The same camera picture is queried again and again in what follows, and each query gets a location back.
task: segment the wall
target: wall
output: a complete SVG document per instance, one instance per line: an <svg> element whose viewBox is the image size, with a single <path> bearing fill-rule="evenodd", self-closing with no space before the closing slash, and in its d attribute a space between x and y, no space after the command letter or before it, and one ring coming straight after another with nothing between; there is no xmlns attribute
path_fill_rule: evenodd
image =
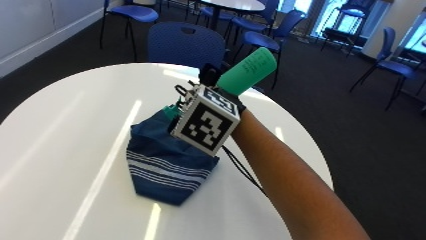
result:
<svg viewBox="0 0 426 240"><path fill-rule="evenodd" d="M0 78L96 22L102 6L104 0L1 0Z"/></svg>

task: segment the chair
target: chair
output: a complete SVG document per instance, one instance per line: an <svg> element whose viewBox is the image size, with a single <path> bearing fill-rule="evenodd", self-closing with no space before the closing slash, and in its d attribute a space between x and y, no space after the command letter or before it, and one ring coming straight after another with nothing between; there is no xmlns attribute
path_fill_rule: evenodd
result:
<svg viewBox="0 0 426 240"><path fill-rule="evenodd" d="M221 68L225 40L213 30L182 22L157 23L148 33L148 61L201 69L206 63Z"/></svg>
<svg viewBox="0 0 426 240"><path fill-rule="evenodd" d="M238 48L234 59L237 58L237 55L241 52L242 46L245 44L250 44L253 47L265 47L278 55L278 61L277 61L278 67L275 70L275 77L274 77L274 83L273 83L271 89L274 89L277 84L282 46L286 42L287 36L290 35L290 31L293 30L295 25L301 22L301 20L305 18L305 15L306 14L303 12L298 10L291 10L285 15L278 28L273 30L273 38L267 37L266 35L258 32L251 32L251 31L245 32L242 35L242 44Z"/></svg>
<svg viewBox="0 0 426 240"><path fill-rule="evenodd" d="M354 85L351 86L349 92L351 92L355 88L355 86L359 84L362 85L370 74L374 72L377 68L385 69L386 71L398 74L398 81L390 96L390 100L387 102L385 110L391 106L393 101L398 97L401 93L401 89L405 83L405 80L409 78L414 78L414 69L409 67L407 65L394 62L394 61L387 61L386 58L391 55L391 45L395 40L395 30L390 27L386 27L385 30L385 37L383 37L383 45L381 52L377 55L377 61L374 65L370 67L370 69L365 72L365 74L361 76L361 78L355 81Z"/></svg>
<svg viewBox="0 0 426 240"><path fill-rule="evenodd" d="M335 11L338 11L338 16L335 18L333 26L330 28L323 27L321 31L321 35L325 38L321 51L323 50L326 43L329 41L334 41L339 42L342 44L342 47L343 45L349 46L346 57L350 55L362 32L366 19L370 15L370 8L374 3L375 0L349 0L341 8L333 9L323 23L323 26L326 26L326 23ZM342 23L346 17L351 17L353 21L349 30L341 30L341 26L343 25Z"/></svg>
<svg viewBox="0 0 426 240"><path fill-rule="evenodd" d="M134 36L133 36L133 27L132 20L138 22L154 22L158 18L158 13L148 7L137 6L137 5L124 5L118 7L113 7L108 10L109 0L104 0L104 15L102 15L102 28L100 34L100 48L104 48L102 39L104 39L104 29L105 29L105 17L106 14L118 15L126 18L126 26L125 26L125 36L128 36L128 30L130 30L132 36L132 47L133 47L133 56L134 62L137 61L137 53L136 53L136 44L134 44Z"/></svg>
<svg viewBox="0 0 426 240"><path fill-rule="evenodd" d="M265 20L265 23L255 22L246 17L234 17L227 25L225 37L227 36L226 39L229 39L230 31L233 25L237 27L235 28L235 35L234 35L234 45L238 39L238 31L241 29L246 31L253 31L253 32L263 32L269 28L269 33L275 21L275 10L278 7L279 0L259 0L259 2L265 5L263 11L261 11L257 15L262 17Z"/></svg>

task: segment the dark floor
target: dark floor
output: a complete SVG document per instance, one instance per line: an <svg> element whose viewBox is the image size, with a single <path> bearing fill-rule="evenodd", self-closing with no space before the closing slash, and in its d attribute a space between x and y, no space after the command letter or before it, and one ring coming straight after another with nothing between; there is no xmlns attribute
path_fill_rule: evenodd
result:
<svg viewBox="0 0 426 240"><path fill-rule="evenodd" d="M160 21L184 21L184 11L162 8ZM104 50L100 22L0 79L0 122L42 87L88 69L133 61L124 22L108 18ZM138 61L146 60L149 24L136 25ZM230 47L233 57L235 47ZM426 239L426 118L423 103L402 94L383 111L395 76L382 71L349 94L370 66L357 55L319 43L290 40L282 52L277 87L271 77L259 87L293 114L311 134L329 164L334 189L373 239ZM414 92L423 80L407 82ZM426 91L419 98L426 99Z"/></svg>

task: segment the chair leg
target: chair leg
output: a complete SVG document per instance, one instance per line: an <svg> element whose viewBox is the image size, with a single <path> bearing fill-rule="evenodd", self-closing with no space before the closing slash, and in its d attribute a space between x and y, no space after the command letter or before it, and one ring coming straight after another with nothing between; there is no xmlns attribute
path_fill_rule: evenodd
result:
<svg viewBox="0 0 426 240"><path fill-rule="evenodd" d="M188 13L189 13L189 0L186 1L185 22L186 22L186 20L188 20Z"/></svg>
<svg viewBox="0 0 426 240"><path fill-rule="evenodd" d="M130 19L128 19L128 23L129 23L130 37L132 37L133 58L134 58L134 62L137 62L136 43L134 43L134 35L133 35L133 27L132 27Z"/></svg>
<svg viewBox="0 0 426 240"><path fill-rule="evenodd" d="M235 28L235 35L234 35L234 43L233 43L233 45L235 45L235 43L237 43L238 33L239 33L239 27Z"/></svg>
<svg viewBox="0 0 426 240"><path fill-rule="evenodd" d="M241 43L241 46L239 46L239 48L238 48L238 51L235 52L234 59L231 60L233 63L235 63L235 59L237 59L237 56L238 56L238 54L239 54L239 52L241 52L242 46L243 46L243 44Z"/></svg>
<svg viewBox="0 0 426 240"><path fill-rule="evenodd" d="M424 84L426 84L426 79L423 80L423 83L422 83L421 87L417 90L415 96L418 96L421 94L421 92L423 90L423 87L424 87Z"/></svg>
<svg viewBox="0 0 426 240"><path fill-rule="evenodd" d="M231 21L229 21L227 26L226 26L226 31L225 31L223 38L225 38L226 44L229 43L230 33L231 33Z"/></svg>
<svg viewBox="0 0 426 240"><path fill-rule="evenodd" d="M279 62L281 62L281 48L279 48L279 52L278 52L278 60L277 60L277 70L275 70L275 77L274 77L274 83L271 85L271 90L274 90L275 88L275 84L277 84L277 79L278 79L278 72L279 72Z"/></svg>
<svg viewBox="0 0 426 240"><path fill-rule="evenodd" d="M363 74L363 75L361 76L361 78L357 80L357 82L355 82L354 85L351 86L349 92L351 92L351 91L354 90L354 88L355 88L355 86L357 86L358 84L359 84L359 85L363 84L366 78L367 78L367 77L370 76L370 74L374 72L375 68L377 68L377 65L374 64L373 67L370 67L370 69L365 72L365 74Z"/></svg>
<svg viewBox="0 0 426 240"><path fill-rule="evenodd" d="M196 25L198 25L200 15L201 15L201 12L198 13L198 16L197 16Z"/></svg>
<svg viewBox="0 0 426 240"><path fill-rule="evenodd" d="M100 34L100 36L98 36L98 47L100 47L100 49L104 49L104 42L102 42L102 39L104 39L104 29L105 29L105 13L104 13L104 17L102 17L101 34Z"/></svg>
<svg viewBox="0 0 426 240"><path fill-rule="evenodd" d="M130 19L128 18L128 21L125 23L125 31L124 31L125 39L129 38L129 27L130 27Z"/></svg>
<svg viewBox="0 0 426 240"><path fill-rule="evenodd" d="M322 47L321 47L321 51L323 50L323 47L325 47L325 45L327 44L327 41L329 41L329 38L326 38L326 39L323 40Z"/></svg>
<svg viewBox="0 0 426 240"><path fill-rule="evenodd" d="M403 77L403 76L399 76L398 82L397 82L397 84L395 84L394 91L393 91L393 93L391 93L391 96L390 96L390 99L389 99L389 102L387 102L387 105L386 105L386 108L385 108L385 111L389 110L389 108L390 108L394 100L395 100L397 97L399 96L403 83L405 83L405 77Z"/></svg>

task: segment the white round table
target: white round table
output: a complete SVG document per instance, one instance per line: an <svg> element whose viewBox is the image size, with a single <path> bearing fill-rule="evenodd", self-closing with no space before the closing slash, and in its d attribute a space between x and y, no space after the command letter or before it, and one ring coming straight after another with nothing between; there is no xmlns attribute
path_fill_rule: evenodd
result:
<svg viewBox="0 0 426 240"><path fill-rule="evenodd" d="M215 30L217 20L221 9L235 12L259 12L265 5L257 0L198 0L200 3L213 7L210 28Z"/></svg>
<svg viewBox="0 0 426 240"><path fill-rule="evenodd" d="M226 154L182 206L137 196L125 159L129 127L178 97L198 70L116 65L41 89L0 125L0 239L290 239L267 198ZM241 97L331 186L321 151L262 94ZM225 145L246 160L233 142Z"/></svg>

